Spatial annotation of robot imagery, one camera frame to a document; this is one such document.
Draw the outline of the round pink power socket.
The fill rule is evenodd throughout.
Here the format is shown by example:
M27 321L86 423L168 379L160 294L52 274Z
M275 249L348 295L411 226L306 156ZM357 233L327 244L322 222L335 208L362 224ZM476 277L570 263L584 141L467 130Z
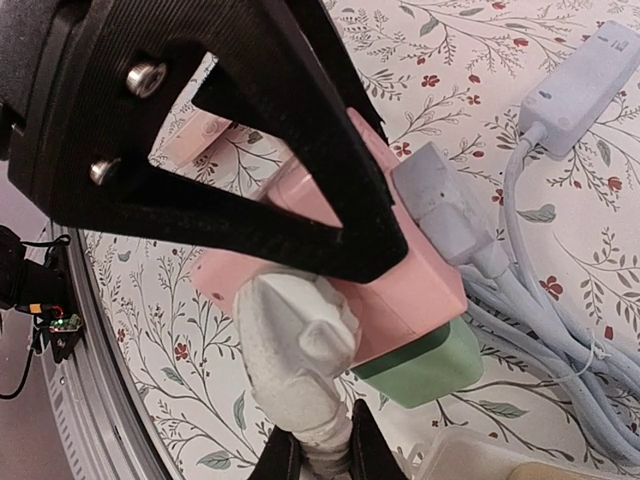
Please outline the round pink power socket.
M164 143L161 152L176 167L197 159L231 125L232 121L201 109L196 109Z

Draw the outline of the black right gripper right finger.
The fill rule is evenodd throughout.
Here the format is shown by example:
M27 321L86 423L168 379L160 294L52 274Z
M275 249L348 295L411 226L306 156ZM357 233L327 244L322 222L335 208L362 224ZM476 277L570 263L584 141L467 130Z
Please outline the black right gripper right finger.
M355 480L407 480L363 399L352 409L350 475Z

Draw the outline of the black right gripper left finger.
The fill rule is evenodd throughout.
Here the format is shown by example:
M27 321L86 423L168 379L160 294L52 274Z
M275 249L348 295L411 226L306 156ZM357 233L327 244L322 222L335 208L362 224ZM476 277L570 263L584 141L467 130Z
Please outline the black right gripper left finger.
M252 480L299 480L302 454L290 433L275 427L252 472Z

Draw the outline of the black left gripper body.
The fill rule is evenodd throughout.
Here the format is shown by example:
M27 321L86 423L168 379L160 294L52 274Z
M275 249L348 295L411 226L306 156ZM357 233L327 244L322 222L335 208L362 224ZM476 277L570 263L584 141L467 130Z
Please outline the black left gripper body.
M95 159L95 3L1 3L1 158Z

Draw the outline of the white power plug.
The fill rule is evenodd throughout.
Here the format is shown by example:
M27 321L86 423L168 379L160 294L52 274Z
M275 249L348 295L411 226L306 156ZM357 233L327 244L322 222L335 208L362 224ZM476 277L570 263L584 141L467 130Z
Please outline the white power plug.
M352 423L335 381L360 342L345 297L316 275L265 271L239 288L233 318L265 416L299 442L317 478L345 478Z

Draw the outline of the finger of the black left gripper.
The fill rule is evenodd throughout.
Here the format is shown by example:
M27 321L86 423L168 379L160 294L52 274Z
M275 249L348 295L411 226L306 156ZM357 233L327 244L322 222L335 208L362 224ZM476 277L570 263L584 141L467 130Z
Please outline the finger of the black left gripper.
M381 120L320 1L11 1L10 182L55 222L238 252L357 283L408 254L355 120ZM236 122L285 143L328 226L154 166Z

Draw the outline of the green plug adapter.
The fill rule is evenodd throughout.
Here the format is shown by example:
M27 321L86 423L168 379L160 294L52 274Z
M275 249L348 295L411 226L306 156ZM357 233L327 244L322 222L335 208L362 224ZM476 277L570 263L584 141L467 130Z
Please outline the green plug adapter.
M456 317L352 371L380 394L413 409L476 383L484 364L476 336Z

